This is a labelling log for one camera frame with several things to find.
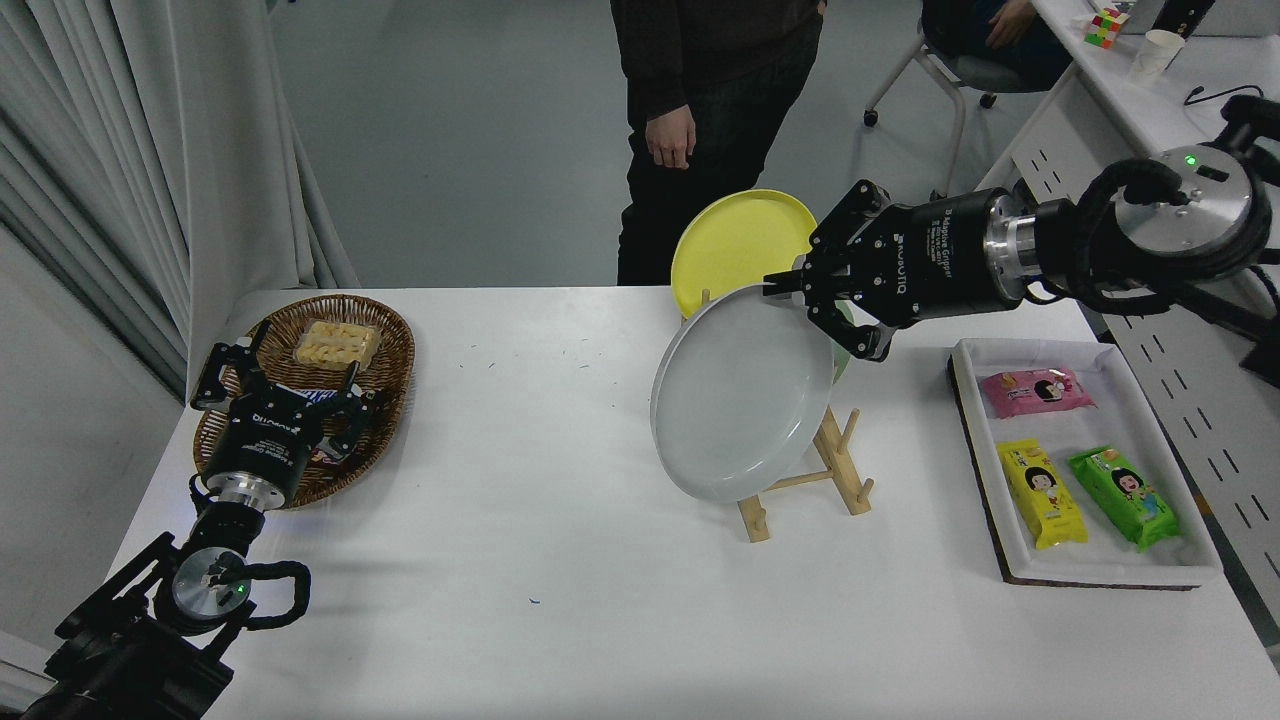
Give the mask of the standing person's hand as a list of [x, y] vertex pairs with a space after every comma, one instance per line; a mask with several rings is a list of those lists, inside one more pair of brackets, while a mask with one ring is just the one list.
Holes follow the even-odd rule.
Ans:
[[698, 136], [689, 105], [682, 105], [645, 123], [644, 138], [657, 167], [687, 170]]

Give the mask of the seated person's hand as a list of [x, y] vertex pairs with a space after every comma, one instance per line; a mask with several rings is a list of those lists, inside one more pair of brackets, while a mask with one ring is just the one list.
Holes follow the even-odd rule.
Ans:
[[1001, 1], [989, 18], [989, 33], [986, 46], [992, 50], [1011, 47], [1021, 42], [1038, 18], [1038, 12], [1030, 1]]

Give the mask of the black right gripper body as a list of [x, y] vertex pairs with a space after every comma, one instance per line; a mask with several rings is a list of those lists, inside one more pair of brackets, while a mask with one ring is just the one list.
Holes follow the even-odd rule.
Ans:
[[879, 214], [888, 286], [879, 318], [890, 327], [922, 320], [1001, 313], [1016, 306], [1016, 291], [993, 269], [986, 240], [1010, 208], [1006, 192], [974, 192]]

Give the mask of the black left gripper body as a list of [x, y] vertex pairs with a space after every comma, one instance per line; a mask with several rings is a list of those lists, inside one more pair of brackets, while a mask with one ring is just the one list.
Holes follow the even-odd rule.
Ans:
[[275, 495], [296, 495], [324, 437], [325, 414], [306, 397], [246, 395], [230, 402], [228, 423], [204, 468], [209, 489], [253, 478]]

